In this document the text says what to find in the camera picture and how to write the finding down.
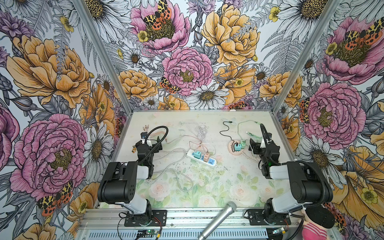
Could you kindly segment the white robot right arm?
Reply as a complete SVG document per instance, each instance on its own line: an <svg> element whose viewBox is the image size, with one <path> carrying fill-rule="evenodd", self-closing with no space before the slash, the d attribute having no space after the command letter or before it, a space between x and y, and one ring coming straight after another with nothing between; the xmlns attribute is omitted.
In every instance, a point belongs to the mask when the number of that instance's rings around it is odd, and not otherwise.
<svg viewBox="0 0 384 240"><path fill-rule="evenodd" d="M259 169L269 180L288 180L289 190L266 201L264 218L319 207L333 199L333 191L316 163L306 161L279 162L280 147L274 141L261 143L250 140L249 150L259 154Z"/></svg>

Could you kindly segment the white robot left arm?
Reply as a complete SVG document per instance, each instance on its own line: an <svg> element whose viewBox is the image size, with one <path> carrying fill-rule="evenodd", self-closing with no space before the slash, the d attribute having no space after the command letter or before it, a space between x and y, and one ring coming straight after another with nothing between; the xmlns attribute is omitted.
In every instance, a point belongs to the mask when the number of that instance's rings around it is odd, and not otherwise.
<svg viewBox="0 0 384 240"><path fill-rule="evenodd" d="M138 180L149 180L154 173L154 154L163 149L160 139L140 140L135 145L138 159L133 162L108 164L98 189L101 203L120 205L133 215L149 216L152 207L136 193Z"/></svg>

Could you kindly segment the white blue power strip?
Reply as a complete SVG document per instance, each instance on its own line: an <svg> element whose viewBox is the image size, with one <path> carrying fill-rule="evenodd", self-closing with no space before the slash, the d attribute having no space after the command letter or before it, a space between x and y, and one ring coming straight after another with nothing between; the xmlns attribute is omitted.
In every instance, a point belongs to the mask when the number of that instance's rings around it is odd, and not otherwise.
<svg viewBox="0 0 384 240"><path fill-rule="evenodd" d="M193 152L196 152L196 151L190 149L190 150L187 152L187 158L189 158L190 160L195 161L195 162L197 162L197 163L201 163L201 164L203 164L203 165L209 166L209 167L215 167L215 166L217 165L217 161L216 161L216 159L212 158L211 156L210 156L210 160L209 160L209 162L208 162L208 163L205 163L205 162L203 161L203 158L204 158L204 155L205 155L205 154L203 154L203 153L201 152L201 153L202 153L202 157L201 157L201 159L196 159L196 158L194 158L193 155L192 155Z"/></svg>

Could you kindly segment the pink brown USB charger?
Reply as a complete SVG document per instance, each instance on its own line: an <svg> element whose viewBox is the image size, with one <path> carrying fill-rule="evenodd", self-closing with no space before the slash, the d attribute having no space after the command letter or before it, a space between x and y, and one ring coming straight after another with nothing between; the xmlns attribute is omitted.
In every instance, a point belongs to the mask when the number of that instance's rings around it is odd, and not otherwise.
<svg viewBox="0 0 384 240"><path fill-rule="evenodd" d="M206 154L204 155L203 161L204 161L205 163L208 163L209 160L210 160L210 154L209 154L209 153L206 153Z"/></svg>

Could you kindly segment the green circuit board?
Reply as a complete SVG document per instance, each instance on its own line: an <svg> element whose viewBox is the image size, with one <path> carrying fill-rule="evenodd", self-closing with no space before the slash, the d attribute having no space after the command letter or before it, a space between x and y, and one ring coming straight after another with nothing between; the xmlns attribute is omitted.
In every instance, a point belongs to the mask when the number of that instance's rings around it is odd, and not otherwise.
<svg viewBox="0 0 384 240"><path fill-rule="evenodd" d="M158 234L158 230L139 230L138 233L137 233L137 236L136 238L149 238L149 237L153 237L153 236L156 236Z"/></svg>

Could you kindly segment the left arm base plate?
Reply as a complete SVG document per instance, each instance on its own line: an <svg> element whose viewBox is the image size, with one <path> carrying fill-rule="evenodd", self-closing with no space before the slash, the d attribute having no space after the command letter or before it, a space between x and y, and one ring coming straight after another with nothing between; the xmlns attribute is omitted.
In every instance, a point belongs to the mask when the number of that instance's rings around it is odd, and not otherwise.
<svg viewBox="0 0 384 240"><path fill-rule="evenodd" d="M151 210L144 214L128 214L125 219L125 227L165 227L167 223L167 210Z"/></svg>

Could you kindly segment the teal charger with black cable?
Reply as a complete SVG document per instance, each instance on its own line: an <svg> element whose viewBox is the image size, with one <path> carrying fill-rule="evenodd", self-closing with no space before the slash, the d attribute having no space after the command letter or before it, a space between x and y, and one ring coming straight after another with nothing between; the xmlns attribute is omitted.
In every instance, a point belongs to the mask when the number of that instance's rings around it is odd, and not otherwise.
<svg viewBox="0 0 384 240"><path fill-rule="evenodd" d="M241 143L235 143L234 144L234 151L235 152L239 152L239 151L241 151L242 150L242 148L241 148Z"/></svg>

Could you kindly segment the teal charger with white cable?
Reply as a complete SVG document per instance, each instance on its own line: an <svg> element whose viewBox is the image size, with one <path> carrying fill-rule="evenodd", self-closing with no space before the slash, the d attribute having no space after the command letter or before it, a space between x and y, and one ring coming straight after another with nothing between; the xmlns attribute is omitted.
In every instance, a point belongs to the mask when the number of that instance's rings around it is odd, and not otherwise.
<svg viewBox="0 0 384 240"><path fill-rule="evenodd" d="M199 151L193 152L192 155L196 159L201 159L201 157L202 157L202 153Z"/></svg>

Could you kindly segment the silver microphone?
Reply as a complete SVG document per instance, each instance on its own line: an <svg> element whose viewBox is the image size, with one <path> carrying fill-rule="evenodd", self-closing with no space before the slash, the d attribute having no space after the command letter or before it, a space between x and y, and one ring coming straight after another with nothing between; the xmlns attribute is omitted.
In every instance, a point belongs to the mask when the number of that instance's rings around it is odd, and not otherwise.
<svg viewBox="0 0 384 240"><path fill-rule="evenodd" d="M224 209L210 222L210 224L200 233L198 240L206 240L216 228L231 214L237 210L234 202L228 202Z"/></svg>

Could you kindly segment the round pink power socket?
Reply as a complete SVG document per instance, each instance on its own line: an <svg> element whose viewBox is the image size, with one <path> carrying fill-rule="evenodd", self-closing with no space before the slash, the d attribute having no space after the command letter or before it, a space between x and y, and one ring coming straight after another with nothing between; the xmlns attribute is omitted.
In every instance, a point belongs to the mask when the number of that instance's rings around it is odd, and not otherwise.
<svg viewBox="0 0 384 240"><path fill-rule="evenodd" d="M246 147L245 141L233 140L233 141L230 141L228 144L229 153L234 156L241 155L244 152L245 147Z"/></svg>

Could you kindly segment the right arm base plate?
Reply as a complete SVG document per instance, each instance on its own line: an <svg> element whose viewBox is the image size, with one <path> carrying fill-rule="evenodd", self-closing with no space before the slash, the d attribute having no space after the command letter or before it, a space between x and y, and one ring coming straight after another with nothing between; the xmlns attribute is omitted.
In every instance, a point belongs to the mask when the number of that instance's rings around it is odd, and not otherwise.
<svg viewBox="0 0 384 240"><path fill-rule="evenodd" d="M249 220L251 226L289 226L291 224L291 219L288 214L275 212L268 214L262 209L248 209L244 214L244 218Z"/></svg>

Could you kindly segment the pink doll with black hat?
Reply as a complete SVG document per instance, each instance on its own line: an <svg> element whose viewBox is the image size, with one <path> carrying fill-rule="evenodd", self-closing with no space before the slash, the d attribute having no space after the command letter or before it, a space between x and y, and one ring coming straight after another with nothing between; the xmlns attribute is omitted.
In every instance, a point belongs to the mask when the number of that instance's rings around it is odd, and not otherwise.
<svg viewBox="0 0 384 240"><path fill-rule="evenodd" d="M302 210L305 220L302 229L303 240L330 240L327 230L335 223L334 215L324 207Z"/></svg>

